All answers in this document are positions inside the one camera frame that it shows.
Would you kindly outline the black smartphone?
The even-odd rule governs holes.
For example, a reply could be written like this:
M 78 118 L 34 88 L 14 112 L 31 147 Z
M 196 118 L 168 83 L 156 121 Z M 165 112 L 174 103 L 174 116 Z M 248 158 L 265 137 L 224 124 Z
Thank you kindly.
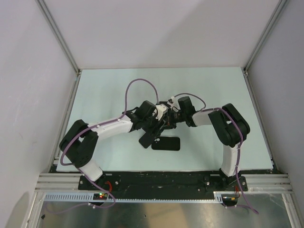
M 152 143 L 154 142 L 155 140 L 155 136 L 153 135 L 150 135 L 148 133 L 145 133 L 140 139 L 139 139 L 139 144 L 147 149 L 149 146 L 152 145 Z

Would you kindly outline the black phone case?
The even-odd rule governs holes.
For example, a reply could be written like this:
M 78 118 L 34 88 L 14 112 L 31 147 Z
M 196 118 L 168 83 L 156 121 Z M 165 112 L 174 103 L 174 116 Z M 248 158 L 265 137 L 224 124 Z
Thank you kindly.
M 154 140 L 151 148 L 157 151 L 179 151 L 181 149 L 180 143 L 179 137 L 160 136 Z

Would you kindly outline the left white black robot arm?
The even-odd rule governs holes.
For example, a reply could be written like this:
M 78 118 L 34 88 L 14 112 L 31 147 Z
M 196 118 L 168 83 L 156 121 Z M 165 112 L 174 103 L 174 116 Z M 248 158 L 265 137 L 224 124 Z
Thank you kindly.
M 70 160 L 69 165 L 77 168 L 89 179 L 89 184 L 99 190 L 105 185 L 103 170 L 94 161 L 93 155 L 97 142 L 109 137 L 144 130 L 139 139 L 143 148 L 148 148 L 159 137 L 165 125 L 165 115 L 169 108 L 164 104 L 154 105 L 144 101 L 140 107 L 125 111 L 121 117 L 104 123 L 89 125 L 83 120 L 77 120 L 60 142 L 60 149 Z

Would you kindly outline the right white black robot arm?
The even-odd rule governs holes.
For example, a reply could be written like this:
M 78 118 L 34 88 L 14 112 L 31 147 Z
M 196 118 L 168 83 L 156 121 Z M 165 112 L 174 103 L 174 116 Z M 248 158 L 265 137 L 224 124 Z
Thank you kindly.
M 228 103 L 222 107 L 197 110 L 189 96 L 171 97 L 163 103 L 167 106 L 166 123 L 169 129 L 177 123 L 185 122 L 188 127 L 211 125 L 223 144 L 223 161 L 219 169 L 219 184 L 222 189 L 231 190 L 240 177 L 238 166 L 240 148 L 250 133 L 250 126 L 236 107 Z

